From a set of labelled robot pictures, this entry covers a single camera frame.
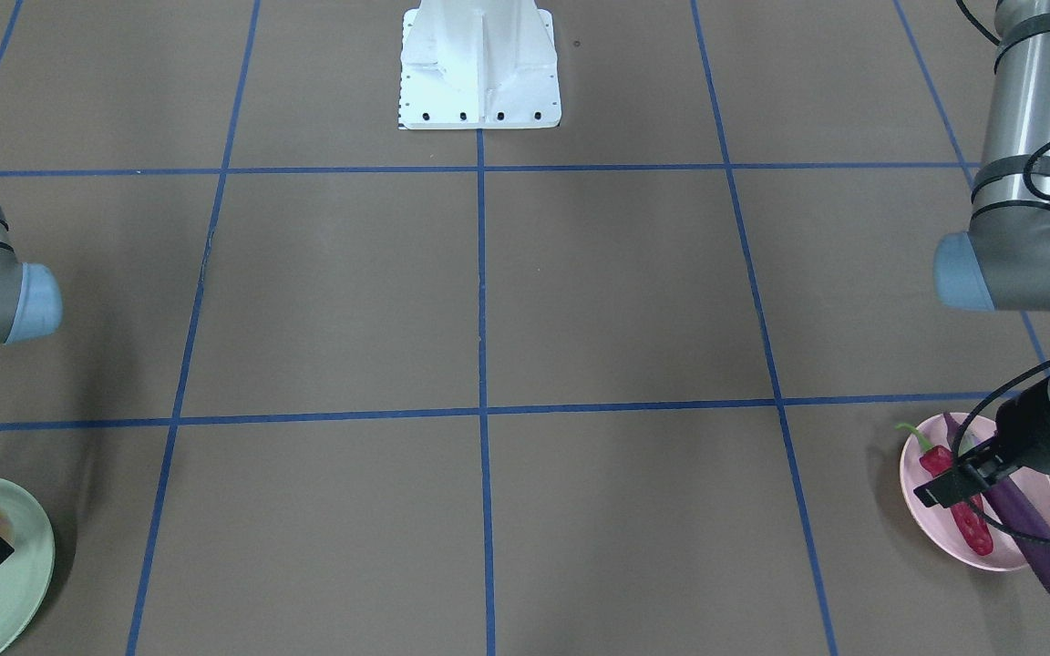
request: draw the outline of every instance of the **eggplant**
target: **eggplant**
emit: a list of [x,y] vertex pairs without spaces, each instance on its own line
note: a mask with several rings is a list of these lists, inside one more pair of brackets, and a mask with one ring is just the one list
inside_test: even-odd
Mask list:
[[[987,503],[991,504],[991,510],[1004,521],[1004,526],[1015,528],[1016,531],[1027,535],[1050,539],[1050,527],[1012,479],[1007,478],[995,483],[984,491],[983,495],[987,499]],[[1050,547],[1015,536],[1012,539],[1015,541],[1020,551],[1024,552],[1024,557],[1028,565],[1032,566],[1032,571],[1043,584],[1043,589],[1050,594]]]

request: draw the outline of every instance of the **blue joint cap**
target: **blue joint cap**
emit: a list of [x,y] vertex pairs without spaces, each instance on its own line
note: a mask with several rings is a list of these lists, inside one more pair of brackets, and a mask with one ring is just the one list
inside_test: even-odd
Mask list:
[[938,299],[950,308],[991,312],[995,301],[983,278],[974,246],[966,232],[953,232],[939,241],[934,252],[934,287]]
[[5,343],[13,344],[35,337],[45,337],[63,320],[63,296],[51,270],[41,264],[22,266],[22,285],[18,291],[16,320]]

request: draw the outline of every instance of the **plate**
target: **plate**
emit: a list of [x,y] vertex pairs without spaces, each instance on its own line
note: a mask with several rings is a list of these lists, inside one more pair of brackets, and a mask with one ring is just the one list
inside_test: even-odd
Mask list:
[[[950,415],[958,420],[959,424],[962,424],[967,416],[966,411],[952,411]],[[946,421],[942,415],[936,415],[922,421],[918,425],[918,429],[926,436],[930,444],[946,445],[947,448],[950,448],[950,445],[947,444]],[[986,417],[975,417],[968,431],[974,435],[981,443],[981,441],[995,435],[995,423]],[[937,544],[943,551],[973,566],[973,568],[991,570],[991,572],[1012,572],[1012,570],[1026,568],[1028,564],[1026,564],[1024,553],[1020,552],[1015,541],[1010,538],[1007,533],[1001,532],[994,527],[987,527],[991,531],[995,549],[987,556],[980,556],[971,551],[970,547],[967,547],[962,533],[954,526],[954,517],[949,510],[941,506],[926,508],[922,505],[914,493],[914,489],[929,482],[930,477],[929,472],[922,469],[922,465],[918,462],[918,458],[921,456],[922,449],[918,447],[918,439],[911,432],[905,441],[905,448],[902,449],[900,478],[905,504],[909,507],[909,513],[914,515],[918,527],[922,528],[922,532],[926,533],[929,539],[933,541],[933,544]],[[1028,501],[1036,507],[1047,526],[1050,526],[1050,478],[1045,473],[1036,472],[1036,470],[1022,468],[1012,473],[1012,481],[1015,481],[1015,485],[1024,490]],[[991,511],[989,504],[984,503],[984,511],[991,517],[999,520],[999,514]]]
[[0,509],[14,524],[16,549],[0,565],[0,653],[18,638],[46,595],[55,566],[55,535],[43,508],[26,490],[0,479]]

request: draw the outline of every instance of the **bowl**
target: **bowl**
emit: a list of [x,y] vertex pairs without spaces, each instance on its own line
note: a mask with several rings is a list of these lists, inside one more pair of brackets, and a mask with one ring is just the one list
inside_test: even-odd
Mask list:
[[[950,415],[959,424],[962,424],[967,416],[966,411],[952,411]],[[945,445],[946,448],[950,448],[950,444],[947,443],[946,420],[943,419],[942,415],[936,415],[922,421],[918,425],[918,429],[926,436],[930,444]],[[983,443],[995,435],[995,423],[986,417],[975,417],[967,431],[975,437],[976,443]],[[1024,553],[1020,552],[1015,541],[1007,533],[988,526],[991,538],[995,543],[995,549],[987,556],[980,556],[973,549],[967,547],[962,533],[954,526],[954,517],[949,510],[941,506],[926,508],[922,505],[922,502],[914,493],[914,489],[929,482],[932,477],[925,469],[922,469],[922,465],[918,462],[918,458],[921,457],[922,449],[918,447],[918,439],[911,432],[905,441],[905,448],[902,449],[900,481],[905,504],[907,504],[909,513],[914,515],[914,521],[918,523],[918,527],[922,528],[922,532],[926,533],[926,536],[938,545],[939,549],[970,565],[971,568],[991,570],[991,572],[1012,572],[1026,568],[1028,564],[1026,564]],[[1036,507],[1047,526],[1050,527],[1050,477],[1033,469],[1022,468],[1012,473],[1012,481],[1015,481],[1015,485],[1024,490],[1028,501]],[[984,503],[983,510],[991,517],[999,520],[999,515],[991,511],[989,504]]]

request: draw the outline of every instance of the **red chili pepper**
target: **red chili pepper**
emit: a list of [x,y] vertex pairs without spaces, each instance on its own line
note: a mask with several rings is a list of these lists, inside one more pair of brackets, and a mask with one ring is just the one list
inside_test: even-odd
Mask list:
[[[950,449],[944,445],[930,444],[926,436],[922,436],[922,431],[918,431],[914,426],[904,425],[902,427],[912,428],[914,435],[918,437],[918,445],[922,448],[922,457],[918,459],[918,462],[922,465],[922,469],[929,472],[930,477],[946,472],[953,466]],[[970,501],[973,501],[980,510],[983,509],[981,495],[974,494]],[[967,547],[970,547],[971,551],[980,556],[987,556],[994,551],[995,542],[991,539],[991,531],[988,530],[987,523],[980,520],[979,515],[974,514],[974,510],[967,507],[967,504],[956,503],[954,506],[950,507],[950,515],[953,515],[954,526],[959,528],[960,533],[963,533],[963,539],[966,541]]]

